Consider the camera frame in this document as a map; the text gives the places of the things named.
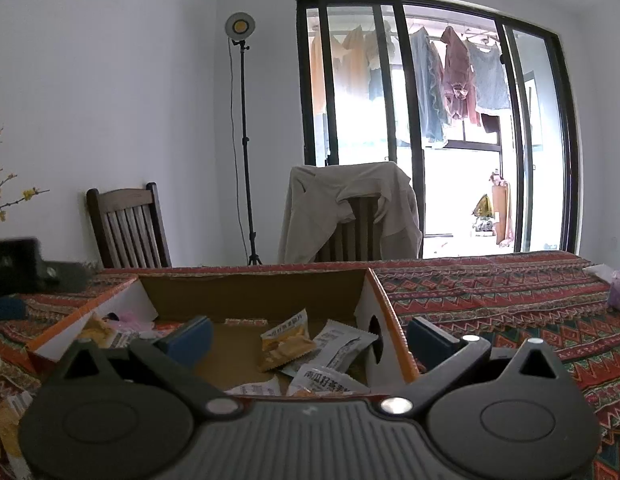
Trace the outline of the blue hanging garment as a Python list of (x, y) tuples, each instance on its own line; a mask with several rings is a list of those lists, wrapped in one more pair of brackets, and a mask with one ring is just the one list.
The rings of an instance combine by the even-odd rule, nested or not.
[(412, 60), (421, 125), (421, 140), (425, 146), (443, 148), (447, 144), (443, 127), (450, 124), (443, 102), (442, 64), (428, 32), (421, 27), (410, 36)]

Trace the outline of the patterned red tablecloth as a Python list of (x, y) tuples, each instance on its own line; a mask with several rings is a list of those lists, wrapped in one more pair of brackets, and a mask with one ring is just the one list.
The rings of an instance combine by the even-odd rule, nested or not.
[(455, 336), (478, 330), (499, 348), (516, 348), (540, 337), (593, 406), (602, 427), (602, 448), (588, 479), (620, 479), (620, 312), (607, 304), (610, 285), (583, 271), (591, 263), (570, 252), (526, 252), (485, 257), (301, 266), (104, 270), (85, 292), (25, 296), (29, 318), (0, 322), (0, 404), (8, 396), (36, 393), (40, 381), (26, 344), (54, 322), (99, 296), (116, 292), (134, 275), (205, 276), (293, 271), (331, 272), (371, 268), (402, 327), (414, 316)]

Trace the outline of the beige jacket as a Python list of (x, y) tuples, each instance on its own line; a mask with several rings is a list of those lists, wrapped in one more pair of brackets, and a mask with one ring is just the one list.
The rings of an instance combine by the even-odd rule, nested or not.
[(383, 260), (416, 259), (423, 233), (411, 179), (394, 162), (290, 170), (280, 263), (310, 263), (340, 223), (355, 219), (350, 200), (375, 197)]

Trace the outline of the pumpkin seed oat crisp packet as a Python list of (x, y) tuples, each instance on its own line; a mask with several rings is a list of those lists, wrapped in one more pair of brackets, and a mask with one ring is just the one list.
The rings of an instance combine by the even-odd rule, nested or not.
[(261, 335), (258, 370), (260, 372), (276, 370), (301, 356), (306, 356), (315, 348), (316, 343), (309, 333), (308, 313), (303, 309)]

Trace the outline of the dark red hanging garment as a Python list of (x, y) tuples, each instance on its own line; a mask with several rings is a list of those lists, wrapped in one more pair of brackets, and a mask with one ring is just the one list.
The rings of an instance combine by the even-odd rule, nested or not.
[(445, 44), (442, 91), (447, 114), (451, 119), (467, 119), (480, 127), (481, 117), (476, 110), (476, 86), (470, 52), (452, 26), (444, 29), (441, 41)]

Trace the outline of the dark wooden chair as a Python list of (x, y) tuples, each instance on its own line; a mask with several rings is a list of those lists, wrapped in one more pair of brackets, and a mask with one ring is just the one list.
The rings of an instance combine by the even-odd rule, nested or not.
[(90, 188), (85, 196), (104, 268), (171, 268), (156, 183), (106, 193)]

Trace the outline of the red cardboard snack box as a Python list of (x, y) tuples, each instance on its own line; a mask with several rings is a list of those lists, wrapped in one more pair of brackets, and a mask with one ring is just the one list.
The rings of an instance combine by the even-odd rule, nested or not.
[(407, 348), (399, 320), (372, 270), (284, 270), (267, 272), (122, 274), (107, 288), (26, 345), (37, 374), (45, 375), (94, 314), (131, 312), (160, 322), (185, 323), (197, 315), (210, 318), (210, 351), (195, 372), (223, 390), (245, 382), (264, 382), (257, 369), (261, 334), (305, 311), (316, 335), (329, 320), (372, 330), (380, 343), (364, 351), (363, 382), (375, 393), (410, 384), (419, 371)]

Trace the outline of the black sliding door frame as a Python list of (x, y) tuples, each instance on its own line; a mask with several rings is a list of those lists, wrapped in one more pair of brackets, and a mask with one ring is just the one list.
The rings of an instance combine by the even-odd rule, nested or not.
[(577, 247), (572, 88), (554, 32), (441, 0), (297, 0), (304, 160), (393, 162), (426, 257)]

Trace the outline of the white crisp snack packet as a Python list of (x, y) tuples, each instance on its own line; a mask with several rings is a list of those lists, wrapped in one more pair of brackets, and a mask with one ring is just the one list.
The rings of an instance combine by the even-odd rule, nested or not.
[(377, 339), (376, 334), (328, 320), (323, 330), (313, 339), (315, 348), (305, 356), (286, 364), (281, 372), (295, 377), (302, 365), (311, 364), (346, 373), (357, 356)]

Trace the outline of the chair with beige jacket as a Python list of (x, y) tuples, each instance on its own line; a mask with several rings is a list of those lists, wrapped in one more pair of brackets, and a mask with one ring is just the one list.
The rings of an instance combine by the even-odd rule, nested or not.
[(377, 261), (381, 259), (380, 222), (375, 221), (379, 195), (349, 198), (354, 218), (339, 223), (315, 255), (315, 262)]

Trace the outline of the studio light on stand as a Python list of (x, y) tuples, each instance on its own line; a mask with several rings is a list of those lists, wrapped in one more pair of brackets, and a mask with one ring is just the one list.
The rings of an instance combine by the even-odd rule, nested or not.
[(247, 133), (245, 72), (245, 56), (249, 51), (248, 39), (255, 32), (255, 19), (246, 12), (235, 12), (227, 18), (224, 25), (224, 30), (227, 39), (229, 40), (229, 47), (238, 49), (241, 148), (243, 149), (244, 186), (249, 240), (247, 263), (249, 266), (259, 266), (262, 261), (257, 251), (257, 231), (255, 231), (255, 220), (253, 220), (252, 189), (249, 167), (249, 136)]

